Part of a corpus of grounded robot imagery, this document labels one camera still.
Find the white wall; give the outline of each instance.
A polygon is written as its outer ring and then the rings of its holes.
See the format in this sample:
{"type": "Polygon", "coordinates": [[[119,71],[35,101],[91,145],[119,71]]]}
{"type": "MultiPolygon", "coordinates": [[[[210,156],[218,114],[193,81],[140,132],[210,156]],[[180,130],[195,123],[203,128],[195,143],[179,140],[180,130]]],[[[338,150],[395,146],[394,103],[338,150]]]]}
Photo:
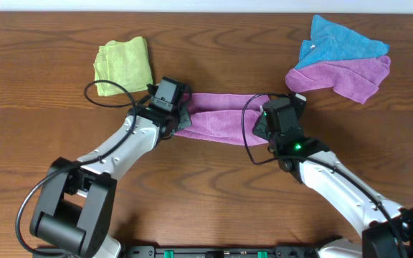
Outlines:
{"type": "Polygon", "coordinates": [[[413,14],[413,0],[0,0],[0,11],[361,12],[413,14]]]}

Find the crumpled purple cloth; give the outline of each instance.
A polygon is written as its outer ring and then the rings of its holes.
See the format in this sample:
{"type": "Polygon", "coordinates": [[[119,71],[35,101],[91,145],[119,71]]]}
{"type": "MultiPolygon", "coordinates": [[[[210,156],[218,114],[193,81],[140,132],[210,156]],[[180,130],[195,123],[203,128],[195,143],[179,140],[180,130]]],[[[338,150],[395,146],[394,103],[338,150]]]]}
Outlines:
{"type": "MultiPolygon", "coordinates": [[[[254,95],[193,93],[188,110],[192,126],[175,135],[198,140],[244,145],[242,136],[242,109],[254,95]]],[[[260,116],[260,106],[268,96],[255,98],[245,111],[245,135],[248,145],[267,143],[252,134],[252,128],[260,116]]]]}
{"type": "Polygon", "coordinates": [[[334,92],[364,104],[379,90],[390,73],[387,56],[367,59],[323,61],[301,69],[291,69],[286,85],[294,92],[333,87],[334,92]]]}

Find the cloth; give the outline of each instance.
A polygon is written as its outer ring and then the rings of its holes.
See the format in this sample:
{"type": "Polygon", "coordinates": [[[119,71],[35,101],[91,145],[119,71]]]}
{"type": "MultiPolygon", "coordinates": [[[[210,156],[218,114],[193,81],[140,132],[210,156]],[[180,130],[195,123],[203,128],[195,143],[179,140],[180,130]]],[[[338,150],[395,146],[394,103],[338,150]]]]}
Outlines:
{"type": "MultiPolygon", "coordinates": [[[[242,136],[242,109],[253,95],[193,93],[188,110],[192,126],[176,132],[177,136],[219,143],[244,145],[242,136]]],[[[248,145],[267,143],[252,134],[260,116],[260,106],[268,96],[255,98],[245,111],[245,135],[248,145]]]]}
{"type": "Polygon", "coordinates": [[[312,20],[310,40],[304,40],[300,48],[296,69],[319,61],[337,61],[380,57],[388,53],[390,46],[370,40],[342,25],[315,15],[312,20]]]}
{"type": "Polygon", "coordinates": [[[286,85],[294,92],[333,87],[338,94],[364,104],[390,72],[387,56],[368,59],[324,61],[291,69],[286,85]]]}
{"type": "MultiPolygon", "coordinates": [[[[100,46],[95,59],[95,80],[110,80],[129,92],[147,90],[152,84],[146,40],[136,37],[129,42],[110,41],[100,46]]],[[[106,83],[97,84],[99,96],[123,93],[117,87],[106,83]]]]}

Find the wood grain surface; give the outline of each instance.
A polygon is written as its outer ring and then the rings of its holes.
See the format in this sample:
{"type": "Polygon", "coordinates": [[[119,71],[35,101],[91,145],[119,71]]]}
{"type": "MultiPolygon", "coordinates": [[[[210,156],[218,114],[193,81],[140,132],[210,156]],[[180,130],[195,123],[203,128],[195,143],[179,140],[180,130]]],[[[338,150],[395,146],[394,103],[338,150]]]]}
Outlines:
{"type": "MultiPolygon", "coordinates": [[[[391,74],[365,105],[332,90],[307,92],[302,124],[378,192],[412,207],[413,15],[323,16],[390,44],[391,74]]],[[[123,122],[126,109],[82,97],[100,45],[145,37],[154,80],[170,76],[195,92],[288,92],[285,75],[309,39],[311,18],[0,13],[0,257],[29,257],[14,218],[49,164],[88,153],[123,122]]],[[[265,146],[252,152],[269,156],[265,146]]],[[[34,201],[22,227],[37,246],[45,243],[28,232],[34,201]]],[[[253,166],[243,147],[179,137],[145,154],[119,182],[110,234],[165,246],[310,244],[334,234],[360,241],[326,200],[277,164],[253,166]]]]}

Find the yellow-green towel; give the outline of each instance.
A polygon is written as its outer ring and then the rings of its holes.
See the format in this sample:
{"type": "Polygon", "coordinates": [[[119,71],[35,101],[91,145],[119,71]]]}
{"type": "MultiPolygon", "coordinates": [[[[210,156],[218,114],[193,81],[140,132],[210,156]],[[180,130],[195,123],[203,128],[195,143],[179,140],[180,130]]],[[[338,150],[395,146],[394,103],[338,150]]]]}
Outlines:
{"type": "MultiPolygon", "coordinates": [[[[152,84],[151,68],[148,60],[146,40],[136,37],[129,42],[110,41],[100,50],[95,59],[95,80],[110,80],[124,87],[129,92],[147,90],[152,84]]],[[[111,96],[123,93],[117,87],[98,83],[99,96],[111,96]]]]}

